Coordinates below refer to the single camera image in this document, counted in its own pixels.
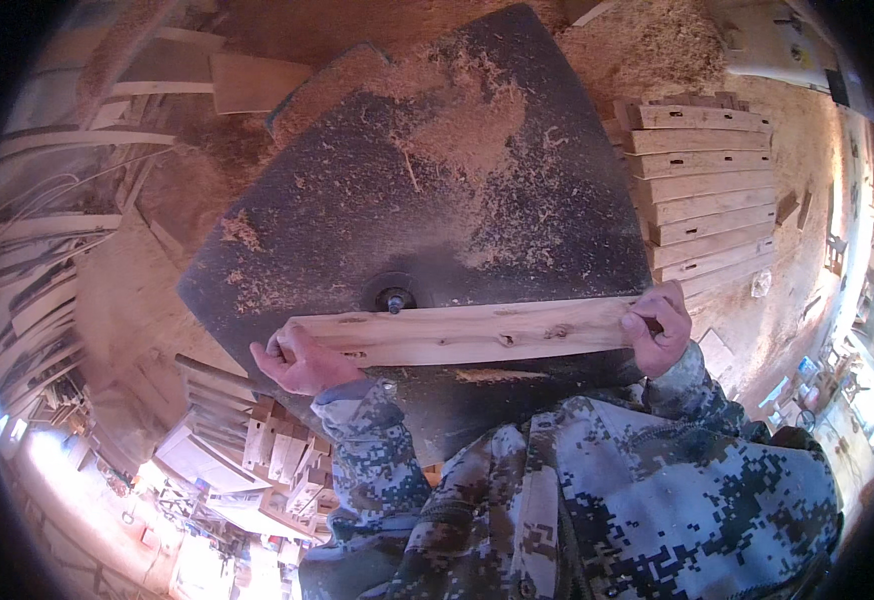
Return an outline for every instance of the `person's right hand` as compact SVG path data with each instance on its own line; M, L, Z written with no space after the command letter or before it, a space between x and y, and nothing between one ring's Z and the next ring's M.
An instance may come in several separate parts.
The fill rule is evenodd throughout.
M654 335L647 319L656 319L663 331ZM683 288L677 281L654 286L637 300L620 320L634 347L636 366L648 378L659 378L677 364L690 343L690 315L683 305Z
M335 385L366 377L350 360L320 345L301 325L292 325L284 343L276 341L277 330L264 348L251 343L251 354L260 370L291 394L316 396Z

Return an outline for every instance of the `digital camouflage pattern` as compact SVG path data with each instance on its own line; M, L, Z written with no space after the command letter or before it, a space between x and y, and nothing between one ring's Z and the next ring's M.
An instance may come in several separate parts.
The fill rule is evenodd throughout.
M786 597L839 535L820 447L748 423L693 342L645 388L488 432L434 489L396 394L368 379L314 401L341 506L304 598Z

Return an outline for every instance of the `wooden board with slots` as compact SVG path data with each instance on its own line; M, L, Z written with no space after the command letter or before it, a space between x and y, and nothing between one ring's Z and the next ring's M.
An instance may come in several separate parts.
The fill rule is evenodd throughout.
M692 296L770 267L771 120L726 92L613 104L655 281Z

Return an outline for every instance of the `workshop floor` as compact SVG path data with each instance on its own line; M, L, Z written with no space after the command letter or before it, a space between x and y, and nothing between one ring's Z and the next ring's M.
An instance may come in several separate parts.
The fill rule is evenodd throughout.
M234 0L214 32L227 37L226 50L319 68L364 41L396 58L406 56L419 42L507 4ZM829 299L839 287L837 277L822 267L827 188L834 177L844 176L841 165L849 151L842 115L825 94L727 75L703 0L621 2L583 28L567 27L560 0L529 4L604 118L612 116L610 101L622 95L650 99L729 90L776 124L777 198L790 191L802 198L809 188L814 202L806 226L798 231L794 215L776 231L777 262L766 297L751 297L749 282L736 282L692 306L694 338L714 328L734 353L733 364L716 373L728 397L739 394L737 400L757 416L756 404L820 343ZM214 222L279 150L263 129L263 116L218 116L209 97L167 96L162 109L169 115L167 129L190 146L157 163L139 205L144 218L160 224L176 242L161 244L132 213L113 238L78 263L83 287L77 316L89 354L86 374L95 391L132 391L139 400L125 412L132 417L116 416L112 426L123 430L116 435L144 446L155 444L185 408L174 354L242 372L190 315L174 287ZM822 299L804 315L816 296ZM261 340L269 333L261 331Z

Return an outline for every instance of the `saw table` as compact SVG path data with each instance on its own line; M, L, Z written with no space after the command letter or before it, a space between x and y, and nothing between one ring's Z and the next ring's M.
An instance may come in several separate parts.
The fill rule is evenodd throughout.
M528 6L473 21L406 61L381 54L379 65L274 159L178 286L251 378L315 431L310 398L280 390L249 350L291 316L631 296L651 285L624 171ZM303 87L318 85L315 76ZM294 109L291 99L280 110ZM493 426L633 383L631 357L368 373L396 382L429 465Z

